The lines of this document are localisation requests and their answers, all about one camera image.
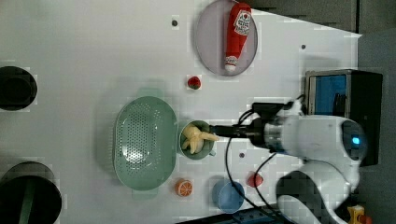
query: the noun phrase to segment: small red object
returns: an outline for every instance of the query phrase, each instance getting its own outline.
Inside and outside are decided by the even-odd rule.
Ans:
[[[193,90],[198,90],[201,88],[201,80],[198,77],[191,77],[187,84]]]
[[[361,224],[372,224],[373,223],[373,220],[371,219],[371,217],[367,217],[365,215],[358,216],[358,221]]]
[[[235,70],[242,48],[248,38],[251,21],[251,8],[246,3],[236,3],[230,12],[227,28],[227,50],[225,54],[225,69]]]
[[[256,186],[257,186],[257,187],[260,186],[260,185],[262,184],[263,179],[262,179],[262,176],[261,176],[261,175],[257,174],[257,176],[256,176],[256,181],[254,181],[253,179],[254,179],[254,174],[251,175],[251,176],[248,178],[248,180],[247,180],[247,184],[248,184],[249,186],[251,186],[252,188],[255,187],[254,182],[256,182]]]

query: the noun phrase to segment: orange slice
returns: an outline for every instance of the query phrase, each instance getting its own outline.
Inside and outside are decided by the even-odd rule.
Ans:
[[[187,197],[192,193],[192,183],[190,180],[180,179],[175,184],[175,191],[178,196]]]

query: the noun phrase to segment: blue light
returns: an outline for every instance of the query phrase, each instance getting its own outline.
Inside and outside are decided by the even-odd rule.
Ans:
[[[357,137],[354,137],[354,138],[352,138],[352,142],[353,142],[353,144],[358,145],[358,144],[361,143],[361,140],[359,138],[357,138]]]

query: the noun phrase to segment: white label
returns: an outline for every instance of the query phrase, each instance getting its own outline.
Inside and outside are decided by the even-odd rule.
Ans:
[[[250,27],[250,12],[245,10],[240,10],[238,16],[236,17],[233,26],[235,31],[240,35],[248,35],[248,29]]]
[[[230,56],[225,58],[225,63],[236,65],[238,59],[235,56]]]

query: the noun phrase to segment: red cap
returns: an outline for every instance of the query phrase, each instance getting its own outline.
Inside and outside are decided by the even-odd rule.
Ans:
[[[372,221],[371,217],[367,217],[365,215],[358,216],[358,221],[361,224],[373,224],[373,221]]]

